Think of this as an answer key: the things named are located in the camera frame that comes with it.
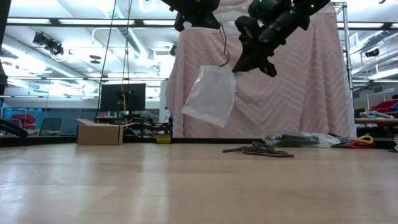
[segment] spotlight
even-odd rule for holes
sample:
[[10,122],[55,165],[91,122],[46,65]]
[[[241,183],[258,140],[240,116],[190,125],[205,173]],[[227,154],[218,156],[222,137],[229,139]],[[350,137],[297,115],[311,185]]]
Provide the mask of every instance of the spotlight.
[[218,8],[220,0],[162,0],[170,6],[170,10],[178,12],[174,28],[181,32],[184,22],[190,22],[192,27],[219,29],[220,23],[213,12]]
[[52,55],[63,55],[64,53],[62,43],[49,39],[44,36],[43,33],[37,32],[33,39],[33,43],[41,47],[44,46],[44,49],[48,50]]
[[380,54],[380,50],[379,49],[374,49],[372,51],[366,52],[365,56],[366,57],[376,57],[376,56],[379,56],[379,54]]
[[176,53],[176,50],[177,50],[177,44],[173,44],[173,47],[170,50],[170,55],[174,57],[175,53]]

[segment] chair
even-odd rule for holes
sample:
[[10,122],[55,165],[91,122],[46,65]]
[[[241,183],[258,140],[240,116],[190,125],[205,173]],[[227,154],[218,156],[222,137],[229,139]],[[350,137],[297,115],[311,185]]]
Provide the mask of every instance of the chair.
[[40,127],[39,136],[59,136],[61,133],[62,118],[44,118]]

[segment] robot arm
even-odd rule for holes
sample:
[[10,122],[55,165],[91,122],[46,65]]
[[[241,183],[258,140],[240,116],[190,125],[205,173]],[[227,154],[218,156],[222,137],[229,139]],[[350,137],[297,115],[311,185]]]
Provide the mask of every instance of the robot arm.
[[279,45],[298,27],[308,29],[310,16],[326,6],[330,0],[253,0],[249,15],[241,16],[236,27],[241,35],[243,52],[233,72],[247,72],[255,68],[271,77],[277,75],[275,66],[267,57],[274,55]]
[[219,29],[220,23],[213,12],[218,8],[220,0],[162,0],[170,6],[170,10],[178,12],[174,28],[181,32],[183,23],[190,22],[192,27]]
[[[213,12],[220,0],[162,0],[170,10],[178,11],[175,28],[183,31],[183,23],[193,27],[219,29],[220,23]],[[233,72],[247,72],[255,68],[271,77],[277,75],[275,66],[268,61],[279,45],[286,44],[286,38],[298,27],[308,29],[310,16],[325,7],[330,0],[252,0],[249,17],[241,16],[235,21],[240,31],[239,40],[243,52]]]

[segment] red object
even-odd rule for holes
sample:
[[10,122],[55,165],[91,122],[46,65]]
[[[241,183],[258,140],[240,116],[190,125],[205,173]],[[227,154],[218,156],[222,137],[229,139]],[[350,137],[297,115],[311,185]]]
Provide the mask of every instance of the red object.
[[368,144],[368,143],[363,143],[363,142],[352,140],[349,143],[349,146],[352,149],[373,149],[376,146],[376,144],[374,144],[374,143]]
[[36,129],[36,126],[33,125],[36,122],[36,119],[32,117],[31,115],[27,114],[26,116],[24,114],[16,114],[12,115],[11,119],[18,119],[21,121],[22,128],[25,129]]
[[398,100],[389,100],[379,103],[378,105],[372,107],[370,111],[378,111],[380,113],[388,113],[393,111],[393,106],[398,103]]

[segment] dark cable on floor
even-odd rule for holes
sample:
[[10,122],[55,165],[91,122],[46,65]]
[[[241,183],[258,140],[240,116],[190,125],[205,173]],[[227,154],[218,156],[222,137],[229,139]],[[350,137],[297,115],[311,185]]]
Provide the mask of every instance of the dark cable on floor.
[[293,158],[293,154],[284,151],[276,151],[272,146],[266,143],[253,142],[251,146],[243,146],[236,149],[225,149],[223,153],[227,152],[242,152],[243,154],[252,156],[267,156],[273,158]]
[[102,66],[101,78],[99,79],[98,105],[97,105],[97,111],[96,111],[96,113],[95,113],[94,122],[97,122],[98,111],[100,110],[100,99],[101,99],[101,89],[102,89],[102,78],[104,77],[106,56],[108,55],[109,43],[110,43],[110,41],[111,41],[111,34],[112,34],[113,21],[114,21],[114,13],[116,12],[116,3],[117,3],[117,1],[118,1],[118,0],[114,0],[114,5],[113,5],[112,20],[111,20],[111,26],[109,27],[108,42],[106,43],[106,51],[105,51],[104,64],[103,64],[103,66]]
[[220,67],[222,68],[229,63],[229,58],[231,55],[229,54],[229,50],[226,48],[227,36],[225,33],[224,25],[221,22],[220,22],[220,25],[221,25],[221,28],[219,29],[219,32],[220,32],[221,38],[224,41],[224,56],[226,57],[226,62],[224,64],[220,65]]

